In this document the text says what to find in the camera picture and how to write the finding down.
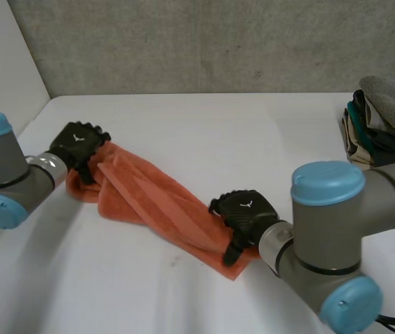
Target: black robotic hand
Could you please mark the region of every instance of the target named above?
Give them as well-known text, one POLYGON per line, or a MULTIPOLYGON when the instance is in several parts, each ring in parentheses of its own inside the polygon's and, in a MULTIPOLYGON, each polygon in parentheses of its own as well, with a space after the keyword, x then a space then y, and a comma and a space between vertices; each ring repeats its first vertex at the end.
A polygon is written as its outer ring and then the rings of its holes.
POLYGON ((211 201, 209 211, 220 215, 233 229, 223 259, 227 267, 236 263, 244 249, 257 246, 265 230, 280 221, 274 207, 256 190, 226 193, 211 201))
POLYGON ((82 182, 92 184, 95 180, 88 168, 88 161, 100 146, 110 140, 111 136, 103 133, 101 127, 70 122, 52 141, 48 152, 61 158, 69 170, 77 170, 82 182))

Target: gray towel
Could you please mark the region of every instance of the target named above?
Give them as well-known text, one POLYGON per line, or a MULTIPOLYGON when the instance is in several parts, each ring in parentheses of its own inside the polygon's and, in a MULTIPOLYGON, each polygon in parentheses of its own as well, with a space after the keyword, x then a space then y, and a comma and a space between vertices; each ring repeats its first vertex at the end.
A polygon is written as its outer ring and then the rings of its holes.
POLYGON ((359 86, 368 104, 367 126, 395 134, 395 80, 368 76, 359 81, 359 86))

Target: folded cloth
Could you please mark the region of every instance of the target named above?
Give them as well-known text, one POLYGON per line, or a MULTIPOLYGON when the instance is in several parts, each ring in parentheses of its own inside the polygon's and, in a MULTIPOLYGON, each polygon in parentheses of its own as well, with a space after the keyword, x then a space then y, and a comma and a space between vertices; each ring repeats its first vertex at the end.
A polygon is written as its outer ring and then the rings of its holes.
POLYGON ((363 77, 359 86, 367 102, 367 127, 395 134, 395 80, 373 75, 363 77))
POLYGON ((231 280, 259 258, 257 248, 248 248, 232 267, 225 267, 222 257, 231 229, 186 188, 137 155, 109 142, 91 158, 89 168, 97 183, 85 185, 72 170, 66 186, 74 198, 96 202, 101 216, 146 224, 231 280))
POLYGON ((346 151, 349 161, 360 167, 362 170, 369 169, 372 167, 372 157, 369 152, 358 143, 355 135, 355 128, 351 118, 349 117, 347 109, 344 111, 341 122, 344 129, 344 139, 346 142, 346 151))
POLYGON ((374 166, 395 164, 395 135, 380 130, 369 129, 366 126, 366 99, 362 90, 355 91, 353 95, 353 106, 362 124, 364 134, 370 140, 373 147, 374 166))

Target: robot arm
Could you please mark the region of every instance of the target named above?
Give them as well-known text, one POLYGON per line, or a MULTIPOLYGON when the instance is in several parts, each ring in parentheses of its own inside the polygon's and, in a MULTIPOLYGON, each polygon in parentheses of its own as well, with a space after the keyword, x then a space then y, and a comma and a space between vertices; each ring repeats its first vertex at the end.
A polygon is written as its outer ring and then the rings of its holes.
POLYGON ((69 123, 48 151, 27 163, 11 125, 0 113, 0 228, 16 228, 65 179, 70 169, 93 183, 87 162, 110 140, 90 124, 69 123))
POLYGON ((361 242, 395 228, 395 164, 362 172, 347 162, 320 161, 298 168, 292 183, 293 225, 255 191, 225 195, 210 211, 248 241, 237 246, 237 257, 245 245, 257 245, 275 274, 332 330, 362 331, 378 318, 382 292, 360 271, 361 242), (251 204, 234 214, 241 203, 251 204))

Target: white wall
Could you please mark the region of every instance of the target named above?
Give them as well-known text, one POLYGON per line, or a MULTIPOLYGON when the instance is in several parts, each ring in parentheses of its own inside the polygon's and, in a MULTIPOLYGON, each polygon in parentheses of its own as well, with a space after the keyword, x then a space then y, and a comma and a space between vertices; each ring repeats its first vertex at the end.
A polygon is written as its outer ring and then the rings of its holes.
POLYGON ((20 134, 49 95, 6 0, 0 0, 0 112, 20 134))

